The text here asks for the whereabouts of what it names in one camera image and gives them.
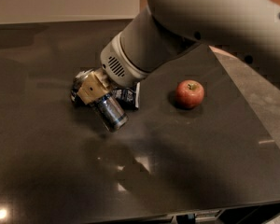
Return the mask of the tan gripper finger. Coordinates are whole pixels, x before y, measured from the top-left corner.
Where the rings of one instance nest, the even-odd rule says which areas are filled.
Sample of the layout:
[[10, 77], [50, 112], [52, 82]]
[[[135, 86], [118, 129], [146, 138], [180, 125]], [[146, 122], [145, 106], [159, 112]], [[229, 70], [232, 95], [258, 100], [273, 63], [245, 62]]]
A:
[[111, 82], [103, 69], [80, 72], [77, 75], [77, 96], [85, 105], [111, 92]]

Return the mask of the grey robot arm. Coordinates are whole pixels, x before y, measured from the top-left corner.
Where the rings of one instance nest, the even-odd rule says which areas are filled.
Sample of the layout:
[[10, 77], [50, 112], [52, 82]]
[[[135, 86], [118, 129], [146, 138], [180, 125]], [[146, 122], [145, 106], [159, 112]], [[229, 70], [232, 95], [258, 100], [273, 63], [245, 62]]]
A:
[[236, 56], [280, 90], [280, 6], [270, 0], [147, 0], [102, 50], [101, 68], [77, 78], [90, 104], [128, 88], [199, 44]]

